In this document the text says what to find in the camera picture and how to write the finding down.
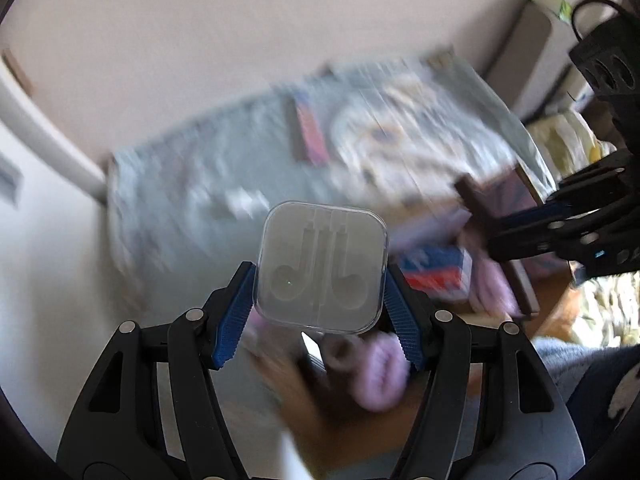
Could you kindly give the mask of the brown stick bar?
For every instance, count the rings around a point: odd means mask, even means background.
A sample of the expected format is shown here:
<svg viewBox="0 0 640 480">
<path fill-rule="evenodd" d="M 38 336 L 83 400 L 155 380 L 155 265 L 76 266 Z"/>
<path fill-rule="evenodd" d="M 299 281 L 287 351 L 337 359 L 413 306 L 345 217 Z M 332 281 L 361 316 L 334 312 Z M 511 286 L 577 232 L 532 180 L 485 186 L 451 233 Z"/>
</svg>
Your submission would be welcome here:
<svg viewBox="0 0 640 480">
<path fill-rule="evenodd" d="M 460 177 L 454 184 L 463 205 L 471 213 L 478 232 L 485 242 L 498 231 L 498 218 L 491 212 L 486 197 L 476 182 L 470 176 Z"/>
</svg>

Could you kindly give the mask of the clear earphone case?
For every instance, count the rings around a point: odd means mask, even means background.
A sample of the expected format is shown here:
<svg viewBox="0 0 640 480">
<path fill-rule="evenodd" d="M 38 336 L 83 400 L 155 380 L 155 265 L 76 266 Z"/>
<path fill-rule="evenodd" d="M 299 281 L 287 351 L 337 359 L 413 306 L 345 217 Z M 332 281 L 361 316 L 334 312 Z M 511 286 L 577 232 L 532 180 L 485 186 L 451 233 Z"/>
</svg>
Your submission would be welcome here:
<svg viewBox="0 0 640 480">
<path fill-rule="evenodd" d="M 387 256 L 387 228 L 377 214 L 282 203 L 262 230 L 254 306 L 284 326 L 363 333 L 381 315 Z"/>
</svg>

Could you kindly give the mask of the red blue floss pick box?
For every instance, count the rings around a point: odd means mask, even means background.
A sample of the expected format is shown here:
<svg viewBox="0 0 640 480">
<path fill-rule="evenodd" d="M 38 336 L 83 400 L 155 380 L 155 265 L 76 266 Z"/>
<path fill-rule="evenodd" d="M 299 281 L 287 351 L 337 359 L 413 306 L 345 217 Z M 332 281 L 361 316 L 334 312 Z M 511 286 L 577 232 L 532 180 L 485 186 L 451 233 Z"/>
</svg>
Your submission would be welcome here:
<svg viewBox="0 0 640 480">
<path fill-rule="evenodd" d="M 395 262 L 407 283 L 430 298 L 452 304 L 469 299 L 473 263 L 465 249 L 423 245 L 400 254 Z"/>
</svg>

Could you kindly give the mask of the yellow green striped blanket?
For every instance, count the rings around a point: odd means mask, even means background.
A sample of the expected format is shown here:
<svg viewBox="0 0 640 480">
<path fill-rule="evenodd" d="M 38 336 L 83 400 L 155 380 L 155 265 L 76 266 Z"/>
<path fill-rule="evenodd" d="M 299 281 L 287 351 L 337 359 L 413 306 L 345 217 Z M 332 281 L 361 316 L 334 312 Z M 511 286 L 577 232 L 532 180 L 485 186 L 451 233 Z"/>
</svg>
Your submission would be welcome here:
<svg viewBox="0 0 640 480">
<path fill-rule="evenodd" d="M 544 117 L 525 126 L 556 183 L 616 151 L 600 141 L 574 110 Z"/>
</svg>

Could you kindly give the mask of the beige cosmetic tube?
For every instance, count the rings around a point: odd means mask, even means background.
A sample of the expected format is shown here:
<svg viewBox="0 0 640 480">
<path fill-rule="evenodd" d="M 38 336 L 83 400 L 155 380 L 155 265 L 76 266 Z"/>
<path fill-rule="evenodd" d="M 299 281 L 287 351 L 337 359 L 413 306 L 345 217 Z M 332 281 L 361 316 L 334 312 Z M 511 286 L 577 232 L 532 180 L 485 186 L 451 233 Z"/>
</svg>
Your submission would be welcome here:
<svg viewBox="0 0 640 480">
<path fill-rule="evenodd" d="M 291 101 L 295 114 L 292 125 L 295 158 L 315 167 L 326 166 L 331 157 L 309 94 L 294 91 Z"/>
</svg>

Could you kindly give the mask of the grey sofa cushion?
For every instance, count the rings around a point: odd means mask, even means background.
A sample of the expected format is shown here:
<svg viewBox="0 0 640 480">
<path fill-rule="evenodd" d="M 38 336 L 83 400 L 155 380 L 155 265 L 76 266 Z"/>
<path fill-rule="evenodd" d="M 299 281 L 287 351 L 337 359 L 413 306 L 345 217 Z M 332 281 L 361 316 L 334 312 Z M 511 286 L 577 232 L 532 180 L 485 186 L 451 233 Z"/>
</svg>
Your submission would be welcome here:
<svg viewBox="0 0 640 480">
<path fill-rule="evenodd" d="M 524 6 L 484 79 L 523 122 L 535 116 L 570 65 L 575 44 L 570 24 L 529 2 Z"/>
</svg>

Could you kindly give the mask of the brown cardboard box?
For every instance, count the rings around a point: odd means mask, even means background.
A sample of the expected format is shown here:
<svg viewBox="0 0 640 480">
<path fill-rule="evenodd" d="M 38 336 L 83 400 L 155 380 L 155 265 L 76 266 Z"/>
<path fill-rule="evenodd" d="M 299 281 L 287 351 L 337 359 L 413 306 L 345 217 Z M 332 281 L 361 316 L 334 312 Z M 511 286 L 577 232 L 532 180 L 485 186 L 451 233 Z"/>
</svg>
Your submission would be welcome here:
<svg viewBox="0 0 640 480">
<path fill-rule="evenodd" d="M 546 318 L 526 267 L 500 264 L 516 301 L 493 326 L 422 301 L 434 356 L 415 367 L 395 333 L 326 335 L 253 365 L 315 479 L 567 479 L 585 465 L 573 419 L 527 339 Z"/>
</svg>

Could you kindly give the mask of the floral blue bed sheet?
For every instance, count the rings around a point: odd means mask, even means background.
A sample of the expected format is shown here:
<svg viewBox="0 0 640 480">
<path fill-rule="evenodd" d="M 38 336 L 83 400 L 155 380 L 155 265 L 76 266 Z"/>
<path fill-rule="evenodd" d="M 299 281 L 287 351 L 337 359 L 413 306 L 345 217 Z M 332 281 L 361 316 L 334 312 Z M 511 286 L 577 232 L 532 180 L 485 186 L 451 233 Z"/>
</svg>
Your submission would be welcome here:
<svg viewBox="0 0 640 480">
<path fill-rule="evenodd" d="M 555 184 L 523 124 L 450 52 L 334 68 L 198 115 L 112 158 L 110 245 L 139 288 L 210 284 L 258 251 L 287 200 L 363 207 L 389 226 L 434 214 L 454 182 L 513 168 Z"/>
</svg>

